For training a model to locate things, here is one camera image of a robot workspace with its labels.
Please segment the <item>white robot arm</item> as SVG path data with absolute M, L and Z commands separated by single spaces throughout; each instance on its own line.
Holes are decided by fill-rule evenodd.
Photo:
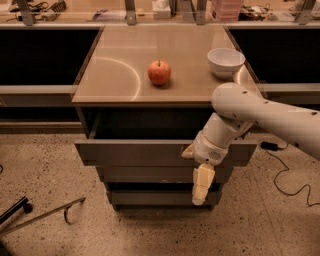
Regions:
M 262 98 L 237 83 L 219 85 L 211 96 L 214 112 L 191 145 L 182 153 L 199 166 L 193 171 L 192 203 L 205 202 L 213 181 L 214 167 L 228 153 L 232 141 L 257 125 L 320 159 L 320 113 Z

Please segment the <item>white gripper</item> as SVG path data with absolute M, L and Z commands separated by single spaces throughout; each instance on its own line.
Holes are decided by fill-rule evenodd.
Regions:
M 197 134 L 192 145 L 186 147 L 182 152 L 181 156 L 184 159 L 194 158 L 196 162 L 201 164 L 193 170 L 192 203 L 194 205 L 200 206 L 205 202 L 209 188 L 215 177 L 213 166 L 219 165 L 227 153 L 227 149 L 220 148 L 211 143 L 202 131 Z

